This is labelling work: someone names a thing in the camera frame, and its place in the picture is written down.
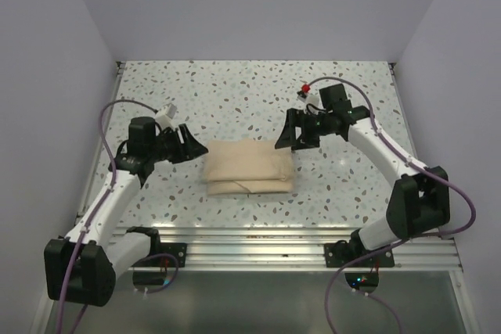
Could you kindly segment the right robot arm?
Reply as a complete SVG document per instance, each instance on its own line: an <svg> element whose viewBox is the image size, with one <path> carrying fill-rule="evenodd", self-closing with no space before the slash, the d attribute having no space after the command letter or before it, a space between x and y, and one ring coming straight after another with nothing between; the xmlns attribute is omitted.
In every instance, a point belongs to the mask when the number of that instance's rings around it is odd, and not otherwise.
<svg viewBox="0 0 501 334"><path fill-rule="evenodd" d="M305 107L287 110L275 147L314 149L321 137L340 136L369 158L392 189L381 219L336 243L333 254L338 260L367 265L377 250L449 222L448 175L441 167L429 168L394 144L377 123L372 105L353 106L342 84L323 88L318 96L310 90L305 84L298 91Z"/></svg>

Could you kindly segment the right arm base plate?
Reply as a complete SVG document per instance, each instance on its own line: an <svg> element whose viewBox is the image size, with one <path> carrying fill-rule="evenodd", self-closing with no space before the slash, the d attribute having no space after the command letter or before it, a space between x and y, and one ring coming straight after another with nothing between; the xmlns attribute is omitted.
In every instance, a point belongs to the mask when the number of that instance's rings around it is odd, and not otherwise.
<svg viewBox="0 0 501 334"><path fill-rule="evenodd" d="M350 268L393 268L395 259L392 251L371 255L370 251L354 250L345 240L323 245L325 264L328 268L340 268L348 264Z"/></svg>

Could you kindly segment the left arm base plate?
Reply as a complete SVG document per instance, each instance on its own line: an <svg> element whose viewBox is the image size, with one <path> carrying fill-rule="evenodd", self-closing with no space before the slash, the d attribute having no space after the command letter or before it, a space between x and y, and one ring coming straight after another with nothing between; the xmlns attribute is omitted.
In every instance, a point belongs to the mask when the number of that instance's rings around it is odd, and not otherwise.
<svg viewBox="0 0 501 334"><path fill-rule="evenodd" d="M162 242L159 250L147 258L136 262L134 268L175 268L174 258L177 260L178 267L183 268L186 265L188 245L183 242Z"/></svg>

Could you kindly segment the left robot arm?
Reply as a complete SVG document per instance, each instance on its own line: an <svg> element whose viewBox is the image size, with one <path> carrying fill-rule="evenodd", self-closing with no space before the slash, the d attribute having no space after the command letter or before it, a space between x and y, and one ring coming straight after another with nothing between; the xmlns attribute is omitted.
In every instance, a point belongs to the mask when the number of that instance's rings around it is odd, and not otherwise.
<svg viewBox="0 0 501 334"><path fill-rule="evenodd" d="M177 267L175 255L163 252L155 228L133 226L116 243L110 240L156 164L184 163L207 152L185 124L161 127L152 117L131 119L128 137L110 161L99 197L65 236L50 240L44 249L49 298L102 307L112 297L116 281L135 264L151 266L166 258Z"/></svg>

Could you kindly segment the beige cloth mat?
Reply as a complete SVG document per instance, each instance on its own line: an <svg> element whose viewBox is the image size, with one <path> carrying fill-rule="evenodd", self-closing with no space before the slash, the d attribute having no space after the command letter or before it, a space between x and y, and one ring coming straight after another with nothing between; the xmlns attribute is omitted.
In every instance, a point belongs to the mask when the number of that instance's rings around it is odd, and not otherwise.
<svg viewBox="0 0 501 334"><path fill-rule="evenodd" d="M288 193L294 190L291 149L276 149L273 141L211 140L204 160L207 194Z"/></svg>

